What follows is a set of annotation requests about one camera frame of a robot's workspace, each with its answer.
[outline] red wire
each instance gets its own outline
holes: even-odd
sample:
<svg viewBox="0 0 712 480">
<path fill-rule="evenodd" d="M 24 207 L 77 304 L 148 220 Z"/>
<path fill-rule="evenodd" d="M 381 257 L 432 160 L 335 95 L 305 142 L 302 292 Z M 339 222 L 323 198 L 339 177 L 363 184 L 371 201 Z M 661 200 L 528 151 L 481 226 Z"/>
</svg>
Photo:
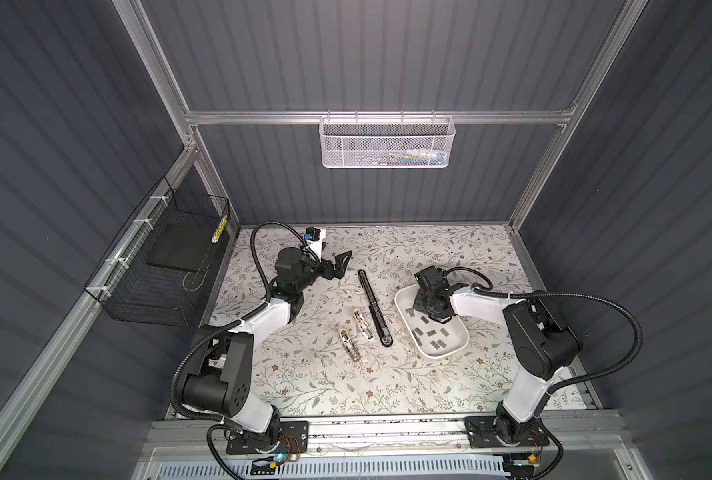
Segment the red wire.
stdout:
<svg viewBox="0 0 712 480">
<path fill-rule="evenodd" d="M 298 444 L 298 453 L 302 453 L 301 450 L 300 450 L 300 442 L 298 442 L 298 440 L 296 439 L 296 437 L 292 437 L 292 440 L 294 440 L 294 443 L 297 443 L 297 444 Z"/>
<path fill-rule="evenodd" d="M 284 458 L 284 463 L 286 463 L 286 461 L 289 460 L 289 453 L 292 451 L 292 444 L 289 443 L 289 437 L 284 436 L 284 439 L 287 441 L 287 456 Z"/>
<path fill-rule="evenodd" d="M 530 432 L 534 433 L 536 437 L 540 438 L 540 435 L 535 432 L 534 430 L 530 430 Z M 543 460 L 543 448 L 541 446 L 537 445 L 537 440 L 535 440 L 532 435 L 530 435 L 530 440 L 532 440 L 532 443 L 535 444 L 535 450 L 538 450 L 537 453 L 537 459 L 542 461 Z"/>
</svg>

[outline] wire mesh basket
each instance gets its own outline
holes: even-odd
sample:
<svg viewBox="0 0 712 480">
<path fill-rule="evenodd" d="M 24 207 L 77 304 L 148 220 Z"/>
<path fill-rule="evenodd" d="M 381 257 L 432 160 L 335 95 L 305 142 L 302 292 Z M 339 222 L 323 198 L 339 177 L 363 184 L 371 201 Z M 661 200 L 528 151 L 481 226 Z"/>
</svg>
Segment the wire mesh basket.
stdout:
<svg viewBox="0 0 712 480">
<path fill-rule="evenodd" d="M 228 212 L 224 197 L 170 189 L 148 218 L 133 220 L 137 230 L 119 254 L 106 252 L 110 274 L 86 292 L 114 320 L 187 326 L 212 258 L 229 241 Z M 188 258 L 178 258 L 181 250 Z"/>
<path fill-rule="evenodd" d="M 326 168 L 444 168 L 455 134 L 435 115 L 322 117 L 318 131 Z"/>
</svg>

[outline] metal rail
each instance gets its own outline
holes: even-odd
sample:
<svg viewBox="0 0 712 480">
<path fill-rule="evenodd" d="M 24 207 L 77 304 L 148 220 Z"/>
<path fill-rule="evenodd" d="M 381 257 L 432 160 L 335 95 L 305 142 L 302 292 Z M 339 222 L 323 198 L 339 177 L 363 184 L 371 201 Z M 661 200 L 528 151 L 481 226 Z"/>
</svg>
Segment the metal rail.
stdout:
<svg viewBox="0 0 712 480">
<path fill-rule="evenodd" d="M 169 112 L 169 117 L 177 129 L 180 139 L 182 139 L 183 144 L 188 144 L 190 141 L 196 142 L 198 149 L 202 152 L 200 158 L 196 160 L 195 166 L 207 193 L 230 200 L 228 191 L 220 179 L 215 163 L 209 155 L 202 136 L 185 119 L 184 113 L 188 110 L 188 103 L 178 86 L 175 74 L 169 66 L 169 62 L 164 55 L 159 39 L 153 30 L 142 3 L 140 0 L 112 1 L 127 33 L 130 34 L 140 59 L 146 66 L 156 90 L 159 92 L 159 97 L 161 97 L 167 112 Z M 231 225 L 234 231 L 238 231 L 239 218 L 233 209 L 233 202 L 229 203 Z"/>
<path fill-rule="evenodd" d="M 311 423 L 305 455 L 363 456 L 466 452 L 470 447 L 463 418 L 471 415 L 285 417 L 284 420 Z M 630 434 L 617 410 L 553 410 L 543 413 L 543 421 L 567 449 L 626 448 L 631 445 Z M 206 431 L 211 424 L 199 420 L 154 422 L 142 447 L 140 462 L 210 458 Z M 225 444 L 220 436 L 215 436 L 215 440 L 217 445 Z M 517 452 L 524 448 L 495 447 L 487 451 Z"/>
<path fill-rule="evenodd" d="M 524 111 L 197 111 L 185 113 L 189 125 L 318 125 L 322 118 L 353 123 L 401 119 L 408 123 L 431 123 L 436 118 L 452 117 L 458 125 L 549 124 L 566 125 L 572 119 L 570 110 Z"/>
</svg>

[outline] white mesh basket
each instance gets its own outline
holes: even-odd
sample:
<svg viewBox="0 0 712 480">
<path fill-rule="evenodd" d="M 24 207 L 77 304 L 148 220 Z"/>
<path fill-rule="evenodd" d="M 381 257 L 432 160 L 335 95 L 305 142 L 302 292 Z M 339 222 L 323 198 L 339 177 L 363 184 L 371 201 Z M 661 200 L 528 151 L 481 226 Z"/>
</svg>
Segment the white mesh basket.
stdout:
<svg viewBox="0 0 712 480">
<path fill-rule="evenodd" d="M 355 114 L 322 117 L 318 132 L 326 168 L 444 168 L 454 123 L 435 115 Z"/>
</svg>

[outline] white vent grille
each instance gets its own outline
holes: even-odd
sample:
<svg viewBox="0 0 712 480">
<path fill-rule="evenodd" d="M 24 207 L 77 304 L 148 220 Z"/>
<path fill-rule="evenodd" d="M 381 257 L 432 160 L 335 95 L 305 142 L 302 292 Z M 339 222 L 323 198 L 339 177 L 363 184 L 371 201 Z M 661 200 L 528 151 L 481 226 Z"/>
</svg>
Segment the white vent grille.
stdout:
<svg viewBox="0 0 712 480">
<path fill-rule="evenodd" d="M 455 133 L 451 117 L 435 116 L 322 117 L 318 131 L 326 168 L 444 168 Z"/>
<path fill-rule="evenodd" d="M 510 476 L 503 470 L 503 459 L 473 453 L 428 456 L 383 456 L 347 458 L 301 458 L 284 464 L 275 475 L 249 475 L 250 460 L 227 460 L 228 466 L 243 478 L 359 478 L 391 477 L 398 475 L 499 475 Z M 160 480 L 191 480 L 230 478 L 216 462 L 163 462 Z"/>
</svg>

